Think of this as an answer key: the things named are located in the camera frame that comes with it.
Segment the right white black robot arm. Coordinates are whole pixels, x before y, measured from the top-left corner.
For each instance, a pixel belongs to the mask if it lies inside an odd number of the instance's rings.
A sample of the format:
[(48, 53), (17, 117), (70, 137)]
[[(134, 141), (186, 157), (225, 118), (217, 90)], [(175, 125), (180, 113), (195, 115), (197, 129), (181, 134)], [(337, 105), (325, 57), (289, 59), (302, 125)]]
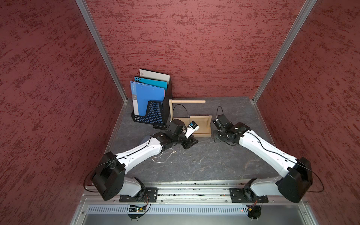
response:
[(215, 135), (221, 142), (238, 144), (264, 160), (278, 175), (273, 178), (251, 179), (240, 190), (246, 202), (263, 202), (268, 196), (283, 196), (299, 203), (313, 184), (311, 163), (306, 158), (297, 159), (265, 141), (244, 123), (232, 124), (221, 114), (213, 120)]

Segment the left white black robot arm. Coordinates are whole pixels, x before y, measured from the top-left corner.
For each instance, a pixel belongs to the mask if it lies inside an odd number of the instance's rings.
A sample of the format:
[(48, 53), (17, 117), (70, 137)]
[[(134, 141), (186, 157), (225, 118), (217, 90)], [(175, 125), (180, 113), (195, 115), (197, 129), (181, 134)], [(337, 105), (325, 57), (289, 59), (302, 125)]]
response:
[(143, 161), (159, 155), (164, 151), (181, 144), (189, 149), (198, 143), (193, 133), (199, 125), (191, 121), (188, 126), (181, 120), (171, 121), (165, 132), (158, 132), (137, 147), (118, 154), (108, 152), (101, 158), (97, 167), (91, 172), (90, 179), (103, 200), (108, 201), (117, 194), (141, 201), (145, 198), (146, 187), (138, 178), (126, 174)]

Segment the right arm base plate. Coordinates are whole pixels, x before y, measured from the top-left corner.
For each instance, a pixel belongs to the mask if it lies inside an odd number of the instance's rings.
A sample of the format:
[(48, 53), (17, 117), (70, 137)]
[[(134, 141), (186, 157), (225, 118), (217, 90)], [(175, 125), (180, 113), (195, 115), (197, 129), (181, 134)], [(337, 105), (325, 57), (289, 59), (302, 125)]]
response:
[(250, 188), (230, 188), (232, 203), (268, 203), (267, 196), (256, 196)]

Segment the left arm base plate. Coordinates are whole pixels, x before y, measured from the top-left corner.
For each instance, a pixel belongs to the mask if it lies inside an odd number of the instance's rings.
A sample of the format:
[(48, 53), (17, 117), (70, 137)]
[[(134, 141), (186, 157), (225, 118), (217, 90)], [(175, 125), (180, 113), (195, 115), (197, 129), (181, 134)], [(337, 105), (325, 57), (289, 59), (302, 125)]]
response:
[(158, 188), (157, 187), (145, 187), (140, 190), (134, 197), (128, 195), (120, 195), (119, 202), (121, 203), (136, 203), (136, 202), (152, 202), (157, 201)]

